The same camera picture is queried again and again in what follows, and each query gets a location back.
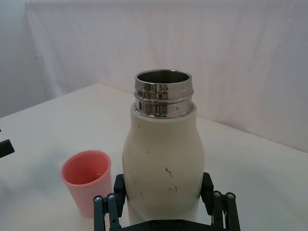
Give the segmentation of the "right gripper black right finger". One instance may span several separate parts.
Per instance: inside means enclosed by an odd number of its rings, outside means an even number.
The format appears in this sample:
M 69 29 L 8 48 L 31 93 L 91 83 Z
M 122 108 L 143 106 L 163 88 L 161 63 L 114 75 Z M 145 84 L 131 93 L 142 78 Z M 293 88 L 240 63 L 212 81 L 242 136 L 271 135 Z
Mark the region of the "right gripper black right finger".
M 238 211 L 235 194 L 222 194 L 214 190 L 212 179 L 208 173 L 203 174 L 201 199 L 211 224 L 205 225 L 204 231 L 237 231 Z

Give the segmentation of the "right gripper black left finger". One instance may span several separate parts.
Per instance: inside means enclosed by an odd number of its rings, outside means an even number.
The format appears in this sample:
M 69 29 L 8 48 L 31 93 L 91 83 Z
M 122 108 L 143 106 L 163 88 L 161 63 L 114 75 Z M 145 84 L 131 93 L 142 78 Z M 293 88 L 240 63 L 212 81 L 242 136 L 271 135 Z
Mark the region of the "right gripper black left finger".
M 122 217 L 123 207 L 126 199 L 126 187 L 124 175 L 116 176 L 114 192 L 106 197 L 97 195 L 93 198 L 94 205 L 94 230 L 106 231 L 105 215 L 109 215 L 110 231 L 123 231 L 119 223 Z

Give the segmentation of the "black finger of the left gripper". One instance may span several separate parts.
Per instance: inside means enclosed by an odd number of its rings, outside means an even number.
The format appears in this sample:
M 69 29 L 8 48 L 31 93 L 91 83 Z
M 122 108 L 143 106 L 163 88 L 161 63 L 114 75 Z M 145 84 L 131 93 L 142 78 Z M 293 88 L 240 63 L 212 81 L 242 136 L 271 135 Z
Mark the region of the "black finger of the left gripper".
M 0 158 L 8 156 L 14 152 L 15 150 L 10 140 L 0 142 Z

